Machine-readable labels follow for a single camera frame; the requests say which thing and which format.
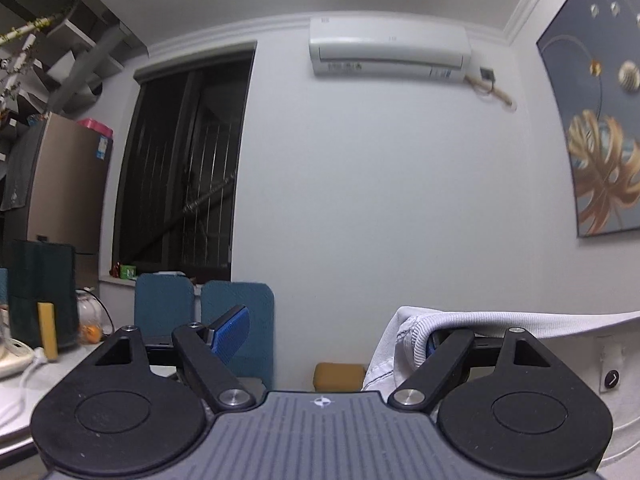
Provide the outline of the brown refrigerator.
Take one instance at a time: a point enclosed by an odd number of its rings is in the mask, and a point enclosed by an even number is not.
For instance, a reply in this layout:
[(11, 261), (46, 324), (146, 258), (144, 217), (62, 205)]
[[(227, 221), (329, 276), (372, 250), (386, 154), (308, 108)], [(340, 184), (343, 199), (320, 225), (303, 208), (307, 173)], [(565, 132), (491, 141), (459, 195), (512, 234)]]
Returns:
[(99, 281), (101, 221), (113, 141), (57, 114), (29, 127), (8, 157), (1, 255), (17, 240), (73, 246), (76, 286)]

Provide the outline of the yellow bed headboard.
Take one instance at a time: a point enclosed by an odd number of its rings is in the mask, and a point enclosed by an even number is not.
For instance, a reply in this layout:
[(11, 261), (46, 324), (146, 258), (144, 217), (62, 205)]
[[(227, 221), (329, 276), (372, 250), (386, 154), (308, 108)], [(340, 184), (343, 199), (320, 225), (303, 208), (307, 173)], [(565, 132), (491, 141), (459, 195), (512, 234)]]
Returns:
[(357, 392), (364, 376), (362, 364), (321, 362), (314, 368), (312, 385), (317, 392)]

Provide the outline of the white wall air conditioner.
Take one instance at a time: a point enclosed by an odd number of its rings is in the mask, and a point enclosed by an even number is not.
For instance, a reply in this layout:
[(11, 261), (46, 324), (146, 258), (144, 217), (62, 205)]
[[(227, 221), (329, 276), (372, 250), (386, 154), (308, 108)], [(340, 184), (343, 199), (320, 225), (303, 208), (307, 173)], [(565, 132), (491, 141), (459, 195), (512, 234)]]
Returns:
[(461, 26), (420, 18), (330, 16), (310, 20), (309, 54), (318, 76), (462, 81), (472, 49)]

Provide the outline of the blue folding chair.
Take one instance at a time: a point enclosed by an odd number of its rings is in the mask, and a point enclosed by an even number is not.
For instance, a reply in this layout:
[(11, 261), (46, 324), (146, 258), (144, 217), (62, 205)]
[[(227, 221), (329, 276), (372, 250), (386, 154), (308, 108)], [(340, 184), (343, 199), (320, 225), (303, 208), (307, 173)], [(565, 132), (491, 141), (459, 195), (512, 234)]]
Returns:
[(209, 281), (200, 289), (183, 275), (143, 274), (134, 288), (134, 324), (146, 341), (168, 340), (171, 331), (201, 320), (208, 324), (231, 308), (248, 307), (247, 340), (229, 367), (240, 377), (274, 379), (274, 296), (262, 283)]

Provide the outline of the white desk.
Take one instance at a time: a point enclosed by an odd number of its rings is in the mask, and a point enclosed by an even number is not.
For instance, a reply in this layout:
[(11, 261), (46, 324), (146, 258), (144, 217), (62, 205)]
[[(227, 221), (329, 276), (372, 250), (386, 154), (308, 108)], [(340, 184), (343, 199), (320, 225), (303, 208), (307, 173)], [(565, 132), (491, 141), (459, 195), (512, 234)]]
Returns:
[(39, 365), (21, 387), (21, 375), (1, 381), (1, 468), (35, 454), (30, 435), (30, 419), (38, 402), (77, 364), (98, 348), (97, 344), (77, 346), (58, 359)]

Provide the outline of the leaf wall painting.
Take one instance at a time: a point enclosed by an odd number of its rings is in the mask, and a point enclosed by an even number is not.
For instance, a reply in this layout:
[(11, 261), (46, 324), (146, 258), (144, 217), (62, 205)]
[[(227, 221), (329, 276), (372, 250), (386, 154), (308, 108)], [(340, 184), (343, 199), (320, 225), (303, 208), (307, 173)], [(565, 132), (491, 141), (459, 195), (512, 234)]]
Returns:
[(639, 0), (565, 0), (537, 41), (573, 180), (576, 229), (639, 226)]

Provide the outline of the dark window frame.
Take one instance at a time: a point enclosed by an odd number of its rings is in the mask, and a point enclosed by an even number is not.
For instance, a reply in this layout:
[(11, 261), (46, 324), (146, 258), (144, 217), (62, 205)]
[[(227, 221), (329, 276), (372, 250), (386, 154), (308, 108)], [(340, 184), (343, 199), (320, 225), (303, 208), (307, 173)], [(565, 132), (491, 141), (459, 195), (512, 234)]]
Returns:
[(231, 276), (236, 177), (254, 42), (137, 70), (116, 195), (112, 268)]

